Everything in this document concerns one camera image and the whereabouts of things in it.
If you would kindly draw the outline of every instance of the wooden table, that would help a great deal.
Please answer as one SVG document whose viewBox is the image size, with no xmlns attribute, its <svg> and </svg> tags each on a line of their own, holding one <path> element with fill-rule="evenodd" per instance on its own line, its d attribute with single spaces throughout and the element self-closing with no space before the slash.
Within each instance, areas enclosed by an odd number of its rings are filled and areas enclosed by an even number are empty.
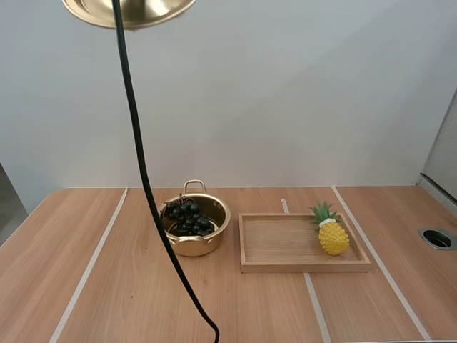
<svg viewBox="0 0 457 343">
<path fill-rule="evenodd" d="M 179 260 L 220 342 L 457 339 L 457 251 L 434 250 L 417 233 L 436 227 L 457 234 L 457 219 L 419 187 L 208 192 L 232 211 L 223 244 Z M 157 202 L 177 193 L 154 191 Z M 373 271 L 241 274 L 238 213 L 282 212 L 282 199 L 290 212 L 334 203 L 368 242 Z M 0 342 L 213 340 L 141 189 L 53 193 L 0 248 Z"/>
</svg>

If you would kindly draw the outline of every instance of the grapes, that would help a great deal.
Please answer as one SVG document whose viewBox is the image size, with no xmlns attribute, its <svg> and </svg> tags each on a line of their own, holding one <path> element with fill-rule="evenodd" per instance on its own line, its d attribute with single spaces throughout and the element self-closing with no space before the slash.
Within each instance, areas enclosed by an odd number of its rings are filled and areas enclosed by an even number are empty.
<svg viewBox="0 0 457 343">
<path fill-rule="evenodd" d="M 172 214 L 173 214 L 176 218 L 180 217 L 180 216 L 181 216 L 181 213 L 182 213 L 182 212 L 181 212 L 181 209 L 180 209 L 179 207 L 174 207 L 174 208 L 173 208 Z"/>
<path fill-rule="evenodd" d="M 210 224 L 210 222 L 209 222 L 209 220 L 208 220 L 207 218 L 205 218 L 205 219 L 203 219 L 203 220 L 201 221 L 201 226 L 202 226 L 203 228 L 205 228 L 205 229 L 208 229 L 208 228 L 209 228 L 209 224 Z"/>
<path fill-rule="evenodd" d="M 192 198 L 180 196 L 167 203 L 162 215 L 176 223 L 171 232 L 177 236 L 206 236 L 214 232 L 214 225 Z"/>
<path fill-rule="evenodd" d="M 198 214 L 200 212 L 200 206 L 197 204 L 191 204 L 189 209 L 192 213 L 195 213 L 195 214 Z"/>
</svg>

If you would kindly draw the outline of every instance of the pot handle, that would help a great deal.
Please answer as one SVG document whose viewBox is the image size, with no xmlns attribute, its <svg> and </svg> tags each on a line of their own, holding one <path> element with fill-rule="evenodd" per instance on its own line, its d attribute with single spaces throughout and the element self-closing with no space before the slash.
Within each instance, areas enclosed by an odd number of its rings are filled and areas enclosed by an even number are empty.
<svg viewBox="0 0 457 343">
<path fill-rule="evenodd" d="M 206 186 L 204 184 L 203 181 L 201 180 L 188 180 L 186 181 L 186 183 L 184 184 L 184 187 L 183 187 L 183 194 L 187 193 L 187 186 L 189 184 L 200 184 L 201 185 L 201 189 L 202 189 L 202 192 L 203 193 L 206 193 Z"/>
<path fill-rule="evenodd" d="M 205 242 L 205 239 L 202 236 L 182 236 L 176 238 L 176 241 L 173 242 L 171 239 L 169 239 L 170 243 L 174 246 L 180 245 L 181 243 L 184 242 Z"/>
</svg>

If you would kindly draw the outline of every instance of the toy pineapple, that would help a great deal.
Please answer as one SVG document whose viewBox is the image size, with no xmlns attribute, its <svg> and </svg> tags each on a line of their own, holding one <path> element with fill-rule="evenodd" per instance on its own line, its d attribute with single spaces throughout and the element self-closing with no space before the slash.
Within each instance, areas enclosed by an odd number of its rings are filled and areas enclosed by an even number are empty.
<svg viewBox="0 0 457 343">
<path fill-rule="evenodd" d="M 322 249 L 330 255 L 339 255 L 349 247 L 349 237 L 336 221 L 336 212 L 330 213 L 331 205 L 326 202 L 310 207 L 314 212 L 314 224 L 319 225 L 319 241 Z"/>
</svg>

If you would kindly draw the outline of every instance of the gold pot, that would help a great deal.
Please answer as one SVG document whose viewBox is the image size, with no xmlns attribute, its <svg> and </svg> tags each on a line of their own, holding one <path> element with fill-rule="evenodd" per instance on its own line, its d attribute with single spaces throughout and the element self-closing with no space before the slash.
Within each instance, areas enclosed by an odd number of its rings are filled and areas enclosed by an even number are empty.
<svg viewBox="0 0 457 343">
<path fill-rule="evenodd" d="M 202 193 L 187 193 L 189 184 L 198 183 L 201 185 Z M 222 200 L 206 193 L 205 184 L 200 180 L 189 180 L 184 184 L 183 196 L 192 198 L 202 209 L 209 221 L 214 225 L 214 232 L 207 236 L 183 236 L 178 237 L 170 233 L 176 226 L 176 222 L 167 219 L 163 212 L 166 203 L 179 199 L 179 196 L 166 200 L 160 207 L 159 212 L 164 221 L 166 236 L 168 237 L 174 252 L 179 255 L 195 257 L 208 254 L 222 242 L 224 229 L 230 222 L 229 206 Z"/>
</svg>

